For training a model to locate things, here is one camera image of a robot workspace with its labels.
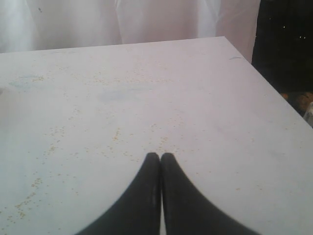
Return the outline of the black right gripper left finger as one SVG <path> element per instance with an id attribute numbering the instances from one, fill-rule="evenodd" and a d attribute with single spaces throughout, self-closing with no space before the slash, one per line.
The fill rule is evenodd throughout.
<path id="1" fill-rule="evenodd" d="M 158 235 L 161 219 L 160 159 L 148 153 L 128 188 L 80 235 Z"/>

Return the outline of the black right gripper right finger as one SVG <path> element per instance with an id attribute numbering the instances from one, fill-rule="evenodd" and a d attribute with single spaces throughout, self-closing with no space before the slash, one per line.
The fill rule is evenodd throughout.
<path id="1" fill-rule="evenodd" d="M 161 157 L 162 200 L 168 235 L 256 235 L 212 204 L 188 179 L 172 153 Z"/>

